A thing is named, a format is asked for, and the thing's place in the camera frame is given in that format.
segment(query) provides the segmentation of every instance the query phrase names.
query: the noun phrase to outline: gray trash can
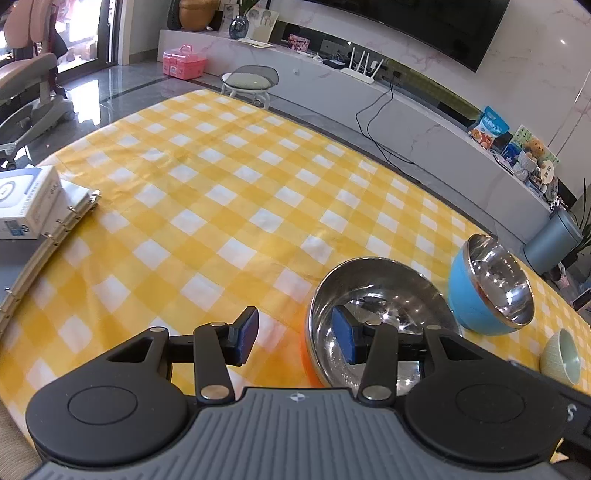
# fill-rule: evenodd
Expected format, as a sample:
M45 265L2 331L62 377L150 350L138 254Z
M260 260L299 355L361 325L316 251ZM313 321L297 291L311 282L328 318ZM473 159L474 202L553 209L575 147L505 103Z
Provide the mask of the gray trash can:
M541 275L566 257L581 243L583 235L572 216L562 208L550 215L550 221L524 248L524 254L531 268Z

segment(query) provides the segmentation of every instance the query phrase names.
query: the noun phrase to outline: bowl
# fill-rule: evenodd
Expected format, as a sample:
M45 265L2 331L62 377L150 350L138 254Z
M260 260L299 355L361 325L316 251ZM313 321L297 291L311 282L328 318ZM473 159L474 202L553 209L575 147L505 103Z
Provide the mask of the bowl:
M540 356L540 372L570 387L579 383L581 360L568 330L562 328L548 340Z
M530 282L497 240L472 235L453 260L449 306L464 327L483 335L516 332L534 317Z
M440 325L460 333L443 296L412 268L389 258L347 260L320 282L306 319L307 354L325 387L349 387L356 393L365 369L365 365L349 365L336 342L332 309L341 304L360 322L379 318L400 332L421 334L426 325ZM398 363L399 395L419 380L418 362Z

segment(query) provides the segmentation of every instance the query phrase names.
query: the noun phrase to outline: black television screen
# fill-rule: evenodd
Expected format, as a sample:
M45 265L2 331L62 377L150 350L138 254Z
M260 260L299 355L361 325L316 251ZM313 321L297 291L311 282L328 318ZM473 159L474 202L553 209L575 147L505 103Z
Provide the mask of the black television screen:
M478 69L509 0L310 0L376 20Z

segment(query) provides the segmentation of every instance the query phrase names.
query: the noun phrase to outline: smartphone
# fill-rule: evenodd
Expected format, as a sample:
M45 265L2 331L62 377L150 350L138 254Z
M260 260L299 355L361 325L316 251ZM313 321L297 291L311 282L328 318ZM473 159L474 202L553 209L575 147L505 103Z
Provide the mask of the smartphone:
M583 310L591 302L591 288L585 290L581 295L575 298L572 302L572 306L575 311Z

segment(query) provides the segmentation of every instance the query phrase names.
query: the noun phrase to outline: tablecloth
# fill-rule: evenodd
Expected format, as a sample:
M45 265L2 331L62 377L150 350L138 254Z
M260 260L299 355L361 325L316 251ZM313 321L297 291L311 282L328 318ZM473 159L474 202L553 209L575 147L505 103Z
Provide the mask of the tablecloth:
M342 261L399 260L447 294L452 259L480 229L393 171L268 111L197 90L78 140L46 163L102 191L41 273L4 333L0 397L25 430L43 385L148 326L171 334L233 321L249 305L260 328L245 385L307 387L300 338L314 288ZM582 355L588 325L526 269L536 313L522 331L468 333L506 359L537 368L560 327ZM193 391L190 365L173 381Z

